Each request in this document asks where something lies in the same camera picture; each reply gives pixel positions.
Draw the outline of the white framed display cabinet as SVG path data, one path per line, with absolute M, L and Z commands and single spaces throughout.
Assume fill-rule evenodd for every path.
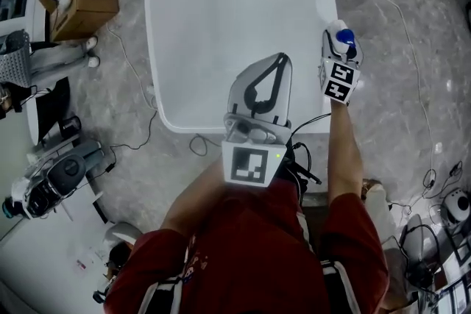
M 43 42 L 48 39 L 46 10 L 39 0 L 26 0 L 25 16 L 0 21 L 0 36 L 20 29 L 24 29 L 29 34 L 32 42 Z

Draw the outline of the person's left forearm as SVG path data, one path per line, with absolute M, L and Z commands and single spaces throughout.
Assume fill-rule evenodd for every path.
M 227 192 L 222 156 L 209 165 L 173 202 L 160 229 L 189 238 Z

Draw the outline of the small black bin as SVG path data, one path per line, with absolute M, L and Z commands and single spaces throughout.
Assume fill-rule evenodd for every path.
M 60 120 L 58 122 L 60 128 L 60 134 L 63 139 L 69 139 L 77 134 L 79 134 L 82 128 L 82 122 L 80 118 L 76 115 Z

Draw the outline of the metal wash basin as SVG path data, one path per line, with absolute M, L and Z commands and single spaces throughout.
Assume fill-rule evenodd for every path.
M 432 277 L 442 267 L 439 239 L 433 228 L 413 215 L 400 236 L 400 249 L 407 259 L 406 276 L 409 279 Z

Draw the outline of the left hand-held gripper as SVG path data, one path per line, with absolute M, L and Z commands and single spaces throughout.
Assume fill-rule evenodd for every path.
M 289 56 L 280 52 L 248 65 L 236 77 L 228 100 L 233 114 L 224 117 L 226 182 L 266 188 L 273 180 L 291 136 L 289 125 L 277 124 L 288 120 L 292 71 Z M 254 114 L 268 122 L 244 116 Z

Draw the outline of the person's black white harness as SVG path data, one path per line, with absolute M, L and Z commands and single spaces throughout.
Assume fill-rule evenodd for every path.
M 330 308 L 334 314 L 361 314 L 344 266 L 338 261 L 321 261 Z M 138 314 L 179 314 L 183 274 L 151 285 Z

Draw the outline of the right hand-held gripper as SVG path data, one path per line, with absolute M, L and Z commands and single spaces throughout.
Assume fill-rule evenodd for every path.
M 361 44 L 356 41 L 349 46 L 346 63 L 333 46 L 330 33 L 325 29 L 322 34 L 322 58 L 319 67 L 319 84 L 321 94 L 330 100 L 347 104 L 356 89 L 364 60 Z

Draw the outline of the person's red shirt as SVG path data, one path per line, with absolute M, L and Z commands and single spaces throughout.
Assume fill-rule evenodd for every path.
M 180 276 L 180 314 L 342 314 L 330 301 L 321 263 L 344 267 L 361 314 L 375 314 L 389 273 L 361 199 L 333 200 L 319 248 L 299 222 L 296 189 L 277 180 L 260 192 L 234 188 L 192 237 L 171 229 L 142 235 L 105 300 L 105 314 L 138 314 L 148 289 Z

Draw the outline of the white-rimmed black panel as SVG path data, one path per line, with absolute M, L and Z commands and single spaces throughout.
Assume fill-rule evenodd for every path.
M 26 102 L 26 115 L 34 146 L 38 145 L 53 126 L 63 119 L 69 103 L 68 77 L 58 80 L 51 91 L 35 94 Z

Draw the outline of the grey white smart toilet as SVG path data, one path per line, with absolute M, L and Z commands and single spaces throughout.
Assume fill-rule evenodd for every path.
M 7 218 L 42 218 L 71 196 L 87 172 L 100 164 L 104 152 L 99 142 L 87 140 L 30 168 L 30 173 L 12 183 L 11 194 L 2 203 Z

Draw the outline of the white bathtub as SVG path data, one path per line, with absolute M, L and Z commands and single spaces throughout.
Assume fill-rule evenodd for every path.
M 222 133 L 236 76 L 283 52 L 293 65 L 292 126 L 328 132 L 330 103 L 318 70 L 335 0 L 145 0 L 145 12 L 157 107 L 169 130 Z

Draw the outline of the white round stool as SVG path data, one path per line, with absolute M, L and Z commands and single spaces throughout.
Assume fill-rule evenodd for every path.
M 103 244 L 108 251 L 121 243 L 126 244 L 132 249 L 137 239 L 139 239 L 142 234 L 143 233 L 138 228 L 131 224 L 125 222 L 117 223 L 106 230 Z

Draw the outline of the white bottle with blue cap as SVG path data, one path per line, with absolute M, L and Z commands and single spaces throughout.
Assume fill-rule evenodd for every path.
M 343 20 L 334 20 L 327 26 L 334 49 L 340 54 L 346 54 L 350 47 L 355 48 L 354 32 L 347 27 Z

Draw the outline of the person's right forearm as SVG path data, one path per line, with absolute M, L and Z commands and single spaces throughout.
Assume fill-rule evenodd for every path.
M 332 100 L 327 162 L 328 203 L 344 194 L 361 196 L 364 170 L 346 104 Z

